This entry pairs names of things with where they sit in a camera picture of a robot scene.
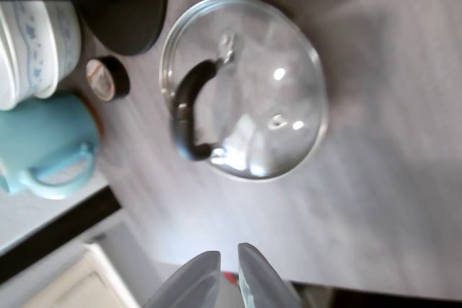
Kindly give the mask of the taped gripper left finger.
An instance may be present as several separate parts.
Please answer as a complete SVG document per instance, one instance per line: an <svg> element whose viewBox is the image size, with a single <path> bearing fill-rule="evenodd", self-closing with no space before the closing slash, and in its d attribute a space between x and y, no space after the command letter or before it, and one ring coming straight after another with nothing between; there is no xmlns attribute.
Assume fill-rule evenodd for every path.
<svg viewBox="0 0 462 308"><path fill-rule="evenodd" d="M144 307L215 307L220 274L220 252L203 252L176 270Z"/></svg>

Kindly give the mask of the taped gripper right finger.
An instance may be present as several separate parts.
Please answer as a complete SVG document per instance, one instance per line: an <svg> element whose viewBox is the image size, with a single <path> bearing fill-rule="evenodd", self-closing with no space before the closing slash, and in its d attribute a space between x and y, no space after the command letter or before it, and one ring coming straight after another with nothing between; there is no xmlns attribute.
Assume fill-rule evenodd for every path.
<svg viewBox="0 0 462 308"><path fill-rule="evenodd" d="M237 246L239 285L245 307L301 307L263 254L250 243Z"/></svg>

